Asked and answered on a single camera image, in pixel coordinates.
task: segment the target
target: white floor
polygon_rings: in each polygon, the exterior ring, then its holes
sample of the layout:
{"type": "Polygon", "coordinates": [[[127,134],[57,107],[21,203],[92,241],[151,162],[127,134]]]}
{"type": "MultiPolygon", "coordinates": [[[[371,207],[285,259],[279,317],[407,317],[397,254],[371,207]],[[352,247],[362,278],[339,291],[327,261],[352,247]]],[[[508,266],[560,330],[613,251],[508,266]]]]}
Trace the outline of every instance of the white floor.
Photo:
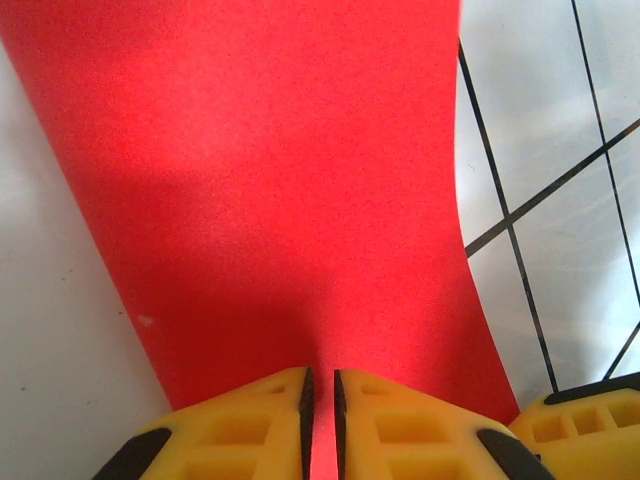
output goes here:
{"type": "MultiPolygon", "coordinates": [[[[640,118],[640,4],[577,6],[609,140],[640,118]]],[[[465,0],[461,38],[513,212],[602,145],[572,4],[465,0]]],[[[456,146],[469,244],[504,215],[463,81],[456,146]]],[[[0,152],[0,478],[90,478],[168,405],[4,52],[0,152]]],[[[640,262],[640,132],[609,153],[640,262]]],[[[605,157],[513,229],[558,386],[601,379],[640,321],[605,157]]],[[[551,383],[508,232],[470,265],[525,404],[551,383]]],[[[636,370],[640,340],[613,374],[636,370]]]]}
{"type": "MultiPolygon", "coordinates": [[[[578,0],[605,140],[640,118],[640,4],[578,0]]],[[[465,0],[461,40],[508,212],[602,146],[572,3],[465,0]]],[[[465,244],[503,219],[470,97],[458,85],[456,177],[465,244]]],[[[640,132],[609,152],[640,274],[640,132]]],[[[526,290],[557,386],[600,380],[640,322],[604,155],[470,257],[482,305],[521,405],[551,391],[526,290]]],[[[640,340],[613,376],[640,370],[640,340]]]]}

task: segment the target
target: black strip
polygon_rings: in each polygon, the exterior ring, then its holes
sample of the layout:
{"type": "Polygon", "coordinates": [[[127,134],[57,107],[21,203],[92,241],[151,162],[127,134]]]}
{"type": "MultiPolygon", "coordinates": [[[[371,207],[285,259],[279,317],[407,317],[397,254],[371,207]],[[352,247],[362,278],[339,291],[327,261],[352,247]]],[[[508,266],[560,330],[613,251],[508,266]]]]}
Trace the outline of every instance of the black strip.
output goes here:
{"type": "Polygon", "coordinates": [[[347,448],[347,397],[344,394],[340,370],[333,372],[334,414],[336,416],[336,453],[338,457],[338,480],[344,480],[347,448]]]}
{"type": "Polygon", "coordinates": [[[638,127],[640,127],[640,118],[635,122],[631,123],[627,128],[618,133],[615,137],[609,140],[607,143],[595,149],[592,153],[590,153],[583,160],[578,162],[576,166],[568,170],[565,174],[558,177],[556,180],[551,182],[545,188],[540,190],[536,195],[531,197],[525,203],[516,208],[513,212],[507,216],[507,218],[500,220],[489,230],[484,232],[478,238],[473,240],[465,247],[465,252],[467,253],[467,257],[471,257],[478,250],[484,247],[487,243],[493,240],[495,237],[504,232],[509,225],[513,225],[515,222],[520,220],[525,214],[529,213],[534,207],[538,206],[543,200],[546,200],[552,193],[562,187],[565,183],[575,177],[578,173],[583,171],[589,165],[591,165],[595,160],[597,160],[601,155],[605,152],[616,146],[622,140],[624,140],[627,136],[633,133],[638,127]]]}
{"type": "Polygon", "coordinates": [[[507,199],[505,198],[504,190],[502,189],[502,182],[500,181],[500,174],[498,173],[496,160],[493,156],[493,149],[491,148],[491,142],[489,141],[489,134],[487,133],[487,127],[484,124],[484,119],[482,118],[482,112],[480,111],[480,104],[478,103],[478,97],[476,96],[476,89],[473,87],[473,82],[471,82],[471,73],[469,72],[469,65],[467,65],[467,59],[464,56],[464,50],[462,49],[462,41],[460,41],[460,45],[458,47],[458,57],[460,59],[460,70],[462,70],[464,83],[467,86],[467,92],[469,92],[469,100],[471,100],[471,108],[473,109],[473,114],[476,117],[478,130],[480,131],[480,138],[482,138],[484,151],[487,154],[487,160],[489,161],[489,169],[491,170],[493,183],[496,186],[496,193],[498,194],[498,201],[500,202],[502,215],[506,217],[509,215],[509,208],[507,207],[507,199]]]}
{"type": "Polygon", "coordinates": [[[509,480],[554,480],[540,460],[517,438],[491,428],[476,433],[509,480]]]}
{"type": "Polygon", "coordinates": [[[300,449],[302,480],[309,480],[311,474],[311,441],[313,439],[314,390],[313,370],[307,368],[304,374],[298,412],[300,413],[300,449]]]}
{"type": "Polygon", "coordinates": [[[624,342],[624,345],[618,352],[618,355],[616,355],[616,358],[613,360],[613,363],[609,367],[609,370],[607,370],[607,373],[604,374],[604,380],[611,378],[611,375],[613,374],[613,371],[617,368],[618,364],[620,363],[620,360],[622,360],[622,357],[624,357],[624,354],[627,353],[627,350],[629,350],[629,347],[631,346],[635,338],[638,336],[638,332],[640,332],[640,322],[635,326],[635,328],[631,332],[631,335],[629,335],[629,338],[627,338],[627,341],[624,342]]]}
{"type": "MultiPolygon", "coordinates": [[[[502,189],[502,183],[500,181],[500,174],[498,173],[498,167],[496,166],[495,157],[493,156],[493,149],[491,148],[491,142],[489,141],[489,134],[482,118],[482,112],[480,111],[480,104],[478,103],[478,97],[476,96],[473,82],[471,81],[471,73],[469,72],[469,65],[467,59],[464,56],[464,50],[462,48],[462,42],[459,45],[458,56],[460,58],[460,70],[469,93],[469,100],[471,101],[471,108],[473,114],[476,117],[476,123],[478,124],[478,130],[480,131],[480,137],[484,145],[484,151],[487,155],[487,161],[489,162],[489,168],[491,170],[491,176],[493,177],[493,183],[496,187],[496,193],[498,194],[498,201],[500,202],[500,208],[502,215],[506,219],[509,217],[509,207],[507,205],[507,199],[502,189]]],[[[549,383],[554,392],[558,391],[558,383],[556,381],[556,375],[553,371],[553,365],[551,363],[551,356],[549,355],[549,349],[547,342],[542,332],[542,325],[540,324],[540,317],[538,316],[538,309],[536,308],[535,300],[533,299],[533,292],[531,291],[531,284],[529,283],[529,277],[527,270],[524,266],[522,259],[522,253],[520,252],[520,245],[518,244],[518,238],[512,224],[507,225],[509,231],[509,240],[511,241],[511,247],[513,248],[513,254],[516,257],[516,263],[518,264],[518,270],[520,277],[522,278],[522,287],[524,288],[525,295],[527,297],[527,304],[529,305],[529,311],[531,312],[531,319],[533,321],[536,335],[538,336],[538,343],[540,344],[540,350],[542,351],[542,357],[549,376],[549,383]]]]}
{"type": "MultiPolygon", "coordinates": [[[[578,7],[576,5],[575,0],[571,0],[571,6],[573,8],[573,17],[576,20],[576,28],[578,30],[578,38],[580,39],[580,49],[582,50],[582,60],[584,61],[584,68],[587,71],[587,79],[589,80],[589,89],[591,90],[591,99],[593,100],[593,108],[596,112],[596,119],[598,120],[598,130],[600,130],[600,139],[602,140],[602,144],[606,143],[605,135],[604,135],[604,127],[602,126],[602,116],[600,115],[600,106],[598,105],[598,97],[596,95],[596,89],[593,84],[593,76],[591,75],[591,67],[589,66],[589,59],[587,58],[587,48],[584,44],[584,37],[582,35],[582,27],[580,25],[580,16],[578,15],[578,7]]],[[[611,188],[613,189],[613,197],[616,202],[616,210],[618,211],[618,221],[620,222],[620,228],[622,229],[622,238],[624,240],[624,248],[627,251],[627,258],[629,259],[629,267],[631,268],[631,278],[633,280],[633,287],[636,291],[636,299],[638,300],[638,305],[640,306],[640,289],[638,288],[638,278],[636,276],[636,269],[633,264],[633,256],[631,255],[631,247],[629,246],[629,237],[627,235],[627,228],[624,224],[624,218],[622,217],[622,207],[620,206],[620,198],[618,196],[618,187],[616,186],[616,179],[613,173],[613,167],[611,166],[611,158],[609,157],[609,150],[604,152],[605,159],[607,161],[607,170],[609,170],[609,180],[611,181],[611,188]]],[[[629,345],[635,338],[638,330],[634,330],[630,337],[631,341],[627,341],[625,345],[622,347],[622,350],[618,353],[615,360],[607,370],[607,373],[604,375],[604,380],[607,380],[613,374],[613,371],[616,369],[620,360],[626,353],[629,345]]]]}
{"type": "Polygon", "coordinates": [[[640,392],[640,372],[611,378],[602,382],[590,383],[581,387],[571,388],[558,393],[552,393],[544,399],[545,405],[559,405],[561,403],[580,400],[581,398],[602,395],[603,393],[616,392],[618,390],[631,389],[640,392]]]}
{"type": "Polygon", "coordinates": [[[168,428],[156,428],[129,439],[93,480],[139,480],[171,437],[168,428]]]}
{"type": "Polygon", "coordinates": [[[524,294],[527,297],[527,304],[529,305],[529,312],[531,312],[531,319],[533,320],[533,327],[536,330],[536,336],[538,337],[538,343],[540,350],[542,351],[542,358],[544,359],[544,365],[547,369],[547,375],[549,376],[549,383],[551,384],[551,390],[558,391],[558,381],[556,380],[556,374],[553,370],[553,364],[551,363],[551,356],[549,355],[549,347],[547,341],[544,338],[542,332],[542,324],[540,323],[540,317],[538,316],[538,309],[536,308],[536,302],[533,300],[533,292],[531,291],[531,284],[529,283],[529,276],[524,268],[524,260],[522,260],[522,253],[520,252],[520,244],[516,238],[516,232],[513,225],[509,225],[507,229],[509,232],[509,238],[511,239],[511,246],[513,247],[513,254],[516,257],[516,263],[518,264],[518,271],[520,272],[520,278],[522,279],[522,286],[524,288],[524,294]]]}

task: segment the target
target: black rubber edge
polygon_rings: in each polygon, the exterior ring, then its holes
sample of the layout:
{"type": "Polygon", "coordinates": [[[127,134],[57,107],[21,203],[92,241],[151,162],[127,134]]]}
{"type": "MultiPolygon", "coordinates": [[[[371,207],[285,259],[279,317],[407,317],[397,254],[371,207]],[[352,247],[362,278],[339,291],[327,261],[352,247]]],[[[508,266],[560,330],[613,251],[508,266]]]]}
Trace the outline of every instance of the black rubber edge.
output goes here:
{"type": "Polygon", "coordinates": [[[302,392],[300,393],[300,449],[302,461],[302,480],[309,480],[311,475],[311,442],[313,439],[313,414],[314,414],[314,390],[313,370],[307,368],[304,374],[302,392]]]}
{"type": "Polygon", "coordinates": [[[509,480],[555,480],[517,438],[491,428],[478,430],[476,435],[509,480]]]}
{"type": "Polygon", "coordinates": [[[347,397],[340,370],[333,372],[334,414],[336,416],[336,454],[338,457],[338,480],[344,480],[347,448],[347,397]]]}
{"type": "Polygon", "coordinates": [[[615,392],[617,390],[631,389],[640,392],[640,372],[625,375],[623,377],[610,378],[601,382],[583,385],[581,387],[570,388],[562,392],[552,393],[544,399],[545,405],[559,405],[561,403],[572,402],[581,398],[602,395],[603,393],[615,392]]]}
{"type": "Polygon", "coordinates": [[[93,480],[140,480],[169,437],[171,430],[156,428],[129,439],[93,480]]]}

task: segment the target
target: red foam sheet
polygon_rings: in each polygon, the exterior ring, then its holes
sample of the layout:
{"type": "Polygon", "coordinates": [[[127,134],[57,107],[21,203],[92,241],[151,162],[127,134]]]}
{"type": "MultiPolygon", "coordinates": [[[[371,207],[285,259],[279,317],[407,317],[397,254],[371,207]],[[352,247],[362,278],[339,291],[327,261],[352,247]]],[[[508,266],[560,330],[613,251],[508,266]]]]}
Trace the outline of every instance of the red foam sheet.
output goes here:
{"type": "Polygon", "coordinates": [[[335,470],[336,366],[517,411],[458,226],[458,8],[2,2],[3,42],[174,407],[313,365],[317,476],[335,470]]]}

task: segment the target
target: tile grout line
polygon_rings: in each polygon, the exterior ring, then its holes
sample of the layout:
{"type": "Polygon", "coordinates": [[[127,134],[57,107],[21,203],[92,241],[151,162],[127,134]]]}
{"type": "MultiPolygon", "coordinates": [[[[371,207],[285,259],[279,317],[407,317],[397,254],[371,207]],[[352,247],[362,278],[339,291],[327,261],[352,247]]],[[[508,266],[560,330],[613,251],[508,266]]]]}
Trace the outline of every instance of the tile grout line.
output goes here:
{"type": "MultiPolygon", "coordinates": [[[[469,72],[467,59],[464,55],[464,50],[462,48],[462,40],[460,40],[460,43],[459,43],[458,58],[460,60],[460,70],[462,71],[462,76],[464,77],[464,82],[467,87],[467,92],[469,94],[469,100],[471,102],[473,114],[476,118],[476,123],[478,124],[478,130],[480,132],[480,137],[482,139],[482,144],[484,146],[484,150],[487,155],[487,161],[489,162],[489,169],[491,170],[491,176],[493,177],[493,183],[496,188],[498,201],[500,203],[500,208],[502,210],[502,215],[504,217],[503,221],[506,221],[507,218],[510,216],[509,208],[507,206],[507,199],[504,195],[502,182],[500,181],[500,175],[498,173],[498,168],[496,166],[495,158],[493,156],[493,149],[491,148],[491,142],[489,141],[489,134],[487,133],[487,128],[484,124],[484,119],[482,117],[482,112],[480,111],[480,104],[478,103],[478,97],[476,96],[476,92],[473,87],[473,82],[471,81],[471,73],[469,72]]],[[[549,383],[551,383],[552,390],[554,392],[557,392],[558,383],[556,381],[555,372],[553,370],[553,365],[551,363],[551,357],[549,355],[549,349],[547,347],[547,342],[544,338],[542,325],[540,323],[540,317],[538,316],[538,309],[536,308],[535,300],[533,298],[531,284],[529,283],[529,277],[527,275],[527,271],[524,265],[524,260],[522,259],[522,253],[520,251],[520,245],[518,243],[518,238],[516,236],[515,229],[513,228],[513,223],[510,223],[506,228],[509,231],[509,240],[511,241],[511,247],[513,248],[513,254],[516,259],[516,264],[518,265],[518,271],[520,272],[522,287],[524,289],[525,296],[527,298],[527,304],[529,305],[531,319],[533,321],[536,335],[538,336],[538,343],[540,345],[542,357],[544,359],[545,367],[547,369],[547,375],[549,376],[549,383]]]]}
{"type": "MultiPolygon", "coordinates": [[[[582,60],[584,61],[584,67],[587,72],[587,79],[589,81],[589,90],[591,90],[591,99],[593,100],[593,108],[596,113],[596,120],[598,121],[598,130],[600,131],[600,139],[602,140],[602,145],[606,144],[606,137],[604,135],[604,127],[602,125],[602,116],[600,114],[600,106],[598,105],[598,97],[596,95],[596,89],[593,83],[593,75],[591,74],[591,67],[589,66],[589,59],[587,57],[587,47],[584,43],[584,35],[582,34],[582,26],[580,25],[580,16],[578,15],[578,6],[576,5],[576,0],[571,0],[571,7],[573,8],[573,17],[576,21],[576,29],[578,31],[578,39],[580,40],[580,50],[582,51],[582,60]]],[[[622,230],[622,238],[624,240],[624,247],[627,251],[627,258],[629,260],[629,267],[631,269],[631,278],[633,280],[633,287],[636,292],[636,299],[638,300],[638,306],[640,307],[640,289],[638,288],[638,277],[636,276],[636,269],[633,263],[633,256],[631,255],[631,247],[629,246],[629,236],[627,235],[627,228],[624,223],[624,218],[622,216],[622,207],[620,206],[620,197],[618,196],[618,188],[616,186],[616,179],[613,172],[613,166],[611,165],[611,157],[609,156],[609,150],[605,152],[605,160],[607,162],[607,170],[609,171],[609,179],[611,181],[611,188],[613,189],[613,197],[616,202],[616,210],[618,213],[618,221],[620,222],[620,229],[622,230]]],[[[613,363],[605,373],[603,380],[607,380],[613,375],[616,367],[622,360],[622,357],[629,349],[629,346],[633,342],[634,338],[638,333],[638,328],[634,328],[631,336],[625,342],[622,349],[616,355],[613,363]]]]}
{"type": "Polygon", "coordinates": [[[585,158],[583,158],[577,165],[573,168],[569,169],[563,175],[555,179],[549,185],[540,190],[537,194],[531,197],[529,200],[524,202],[518,208],[516,208],[513,212],[509,214],[508,217],[500,220],[491,228],[489,228],[484,233],[480,234],[476,237],[475,240],[471,241],[465,247],[465,251],[468,257],[471,257],[475,253],[477,253],[480,249],[482,249],[486,244],[488,244],[495,237],[504,232],[509,225],[514,224],[516,221],[520,220],[524,215],[529,213],[534,207],[538,206],[542,201],[546,200],[552,193],[562,187],[564,184],[569,182],[573,177],[591,165],[595,160],[597,160],[600,156],[602,156],[606,151],[610,150],[630,134],[632,134],[636,129],[640,127],[640,118],[631,123],[627,128],[619,132],[615,137],[609,140],[605,145],[598,147],[585,158]]]}

